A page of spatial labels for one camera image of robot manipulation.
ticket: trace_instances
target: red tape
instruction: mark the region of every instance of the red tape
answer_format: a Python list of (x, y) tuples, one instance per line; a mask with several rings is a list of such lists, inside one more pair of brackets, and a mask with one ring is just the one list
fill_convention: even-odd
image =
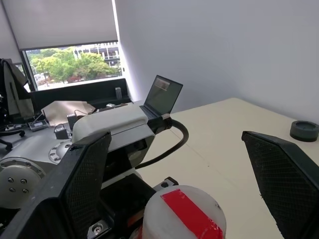
[(180, 189), (163, 194), (161, 198), (198, 239), (223, 239), (222, 229)]

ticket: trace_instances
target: laptop screen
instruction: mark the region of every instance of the laptop screen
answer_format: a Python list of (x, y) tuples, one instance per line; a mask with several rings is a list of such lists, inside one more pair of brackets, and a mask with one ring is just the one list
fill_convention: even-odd
[(170, 114), (183, 85), (161, 76), (156, 76), (145, 106), (149, 107), (156, 114)]

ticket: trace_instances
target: white table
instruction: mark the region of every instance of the white table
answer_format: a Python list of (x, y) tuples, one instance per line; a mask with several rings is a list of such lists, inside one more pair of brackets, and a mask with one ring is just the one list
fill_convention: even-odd
[[(289, 136), (294, 119), (235, 98), (171, 117), (187, 127), (189, 140), (166, 159), (140, 169), (143, 179), (155, 186), (171, 176), (182, 185), (210, 194), (225, 213), (228, 239), (282, 239), (260, 196), (245, 143), (241, 140), (242, 131), (294, 142), (318, 165), (319, 142), (294, 140)], [(180, 138), (181, 133), (175, 128), (158, 134), (146, 160), (171, 148)]]

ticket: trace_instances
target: laptop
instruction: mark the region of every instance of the laptop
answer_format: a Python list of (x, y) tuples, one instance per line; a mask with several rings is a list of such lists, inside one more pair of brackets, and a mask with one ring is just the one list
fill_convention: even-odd
[(156, 76), (142, 111), (149, 120), (170, 114), (183, 85), (162, 76)]

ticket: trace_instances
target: black puck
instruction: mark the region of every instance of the black puck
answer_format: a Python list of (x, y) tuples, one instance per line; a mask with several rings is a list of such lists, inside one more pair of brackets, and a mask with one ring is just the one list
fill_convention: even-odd
[(319, 125), (309, 121), (295, 121), (291, 124), (290, 136), (303, 142), (315, 142), (318, 139)]

